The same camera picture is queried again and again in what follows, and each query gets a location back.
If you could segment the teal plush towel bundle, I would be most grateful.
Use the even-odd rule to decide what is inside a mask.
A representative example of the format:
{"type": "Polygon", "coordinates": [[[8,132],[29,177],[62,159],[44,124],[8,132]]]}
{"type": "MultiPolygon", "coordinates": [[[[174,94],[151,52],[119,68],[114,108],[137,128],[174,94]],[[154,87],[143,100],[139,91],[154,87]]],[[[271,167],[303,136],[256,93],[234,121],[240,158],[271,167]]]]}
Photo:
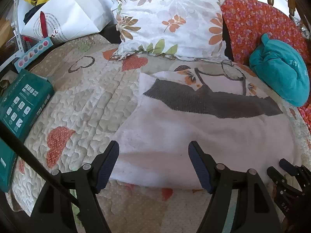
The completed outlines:
{"type": "Polygon", "coordinates": [[[290,104],[303,106],[310,93],[306,64],[297,50],[289,44],[261,36],[261,44],[249,57],[250,69],[290,104]]]}

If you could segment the green cardboard box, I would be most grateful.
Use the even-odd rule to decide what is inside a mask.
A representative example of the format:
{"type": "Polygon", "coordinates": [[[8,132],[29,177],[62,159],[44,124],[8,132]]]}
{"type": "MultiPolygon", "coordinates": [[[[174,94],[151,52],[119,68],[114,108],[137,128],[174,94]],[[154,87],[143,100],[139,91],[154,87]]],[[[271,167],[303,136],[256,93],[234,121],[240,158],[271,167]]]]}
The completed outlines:
{"type": "Polygon", "coordinates": [[[1,96],[1,123],[24,142],[53,95],[46,78],[21,70],[1,96]]]}

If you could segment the red floral bedsheet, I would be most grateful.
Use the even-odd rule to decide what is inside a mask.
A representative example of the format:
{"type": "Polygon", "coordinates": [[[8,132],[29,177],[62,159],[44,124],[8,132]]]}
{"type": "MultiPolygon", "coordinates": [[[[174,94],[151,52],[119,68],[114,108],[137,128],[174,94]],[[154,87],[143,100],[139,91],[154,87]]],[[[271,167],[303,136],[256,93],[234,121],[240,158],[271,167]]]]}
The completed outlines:
{"type": "MultiPolygon", "coordinates": [[[[283,41],[299,52],[310,81],[310,50],[302,31],[280,10],[254,0],[226,0],[221,6],[224,23],[229,32],[233,60],[249,66],[249,57],[261,44],[265,33],[269,38],[283,41]]],[[[307,102],[297,107],[310,126],[310,93],[307,102]]]]}

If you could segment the light blue toy box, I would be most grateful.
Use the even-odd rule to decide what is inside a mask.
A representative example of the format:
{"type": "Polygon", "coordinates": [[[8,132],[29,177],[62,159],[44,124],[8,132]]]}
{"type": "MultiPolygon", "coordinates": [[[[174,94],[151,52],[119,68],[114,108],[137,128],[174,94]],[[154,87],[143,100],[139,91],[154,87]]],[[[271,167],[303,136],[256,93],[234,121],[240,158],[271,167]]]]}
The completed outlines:
{"type": "Polygon", "coordinates": [[[17,72],[20,73],[22,69],[25,69],[32,61],[36,60],[42,53],[52,46],[53,42],[50,37],[46,37],[38,42],[14,63],[17,72]]]}

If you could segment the white floral pillow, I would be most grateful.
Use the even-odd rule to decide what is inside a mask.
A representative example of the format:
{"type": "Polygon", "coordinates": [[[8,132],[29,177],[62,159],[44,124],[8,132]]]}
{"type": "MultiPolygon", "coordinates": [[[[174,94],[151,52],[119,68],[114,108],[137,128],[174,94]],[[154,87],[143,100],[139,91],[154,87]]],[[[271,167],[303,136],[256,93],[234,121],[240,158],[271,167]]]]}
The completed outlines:
{"type": "Polygon", "coordinates": [[[112,0],[119,59],[135,54],[184,60],[226,59],[221,5],[225,0],[112,0]]]}

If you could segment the white paper shopping bag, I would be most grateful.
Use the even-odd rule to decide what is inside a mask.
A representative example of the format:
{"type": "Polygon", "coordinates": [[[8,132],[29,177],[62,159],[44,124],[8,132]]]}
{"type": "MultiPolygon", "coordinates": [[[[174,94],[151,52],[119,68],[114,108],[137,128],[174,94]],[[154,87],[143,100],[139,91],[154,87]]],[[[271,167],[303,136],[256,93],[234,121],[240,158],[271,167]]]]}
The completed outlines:
{"type": "Polygon", "coordinates": [[[49,0],[25,24],[22,35],[39,41],[44,38],[40,13],[44,13],[47,36],[53,44],[99,33],[111,22],[104,0],[49,0]]]}

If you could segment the grey metal shelf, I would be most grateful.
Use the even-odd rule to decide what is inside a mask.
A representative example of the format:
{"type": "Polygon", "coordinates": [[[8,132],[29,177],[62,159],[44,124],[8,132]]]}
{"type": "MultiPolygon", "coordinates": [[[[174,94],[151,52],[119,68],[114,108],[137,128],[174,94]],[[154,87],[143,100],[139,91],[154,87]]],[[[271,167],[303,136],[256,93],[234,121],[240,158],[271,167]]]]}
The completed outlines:
{"type": "Polygon", "coordinates": [[[3,64],[1,64],[1,71],[6,68],[14,59],[21,58],[24,56],[26,52],[26,44],[22,40],[21,34],[19,32],[19,24],[18,24],[18,9],[19,0],[14,0],[14,6],[13,6],[13,22],[11,23],[11,27],[13,28],[14,36],[12,37],[12,40],[14,41],[15,45],[17,46],[17,51],[12,54],[3,64]]]}

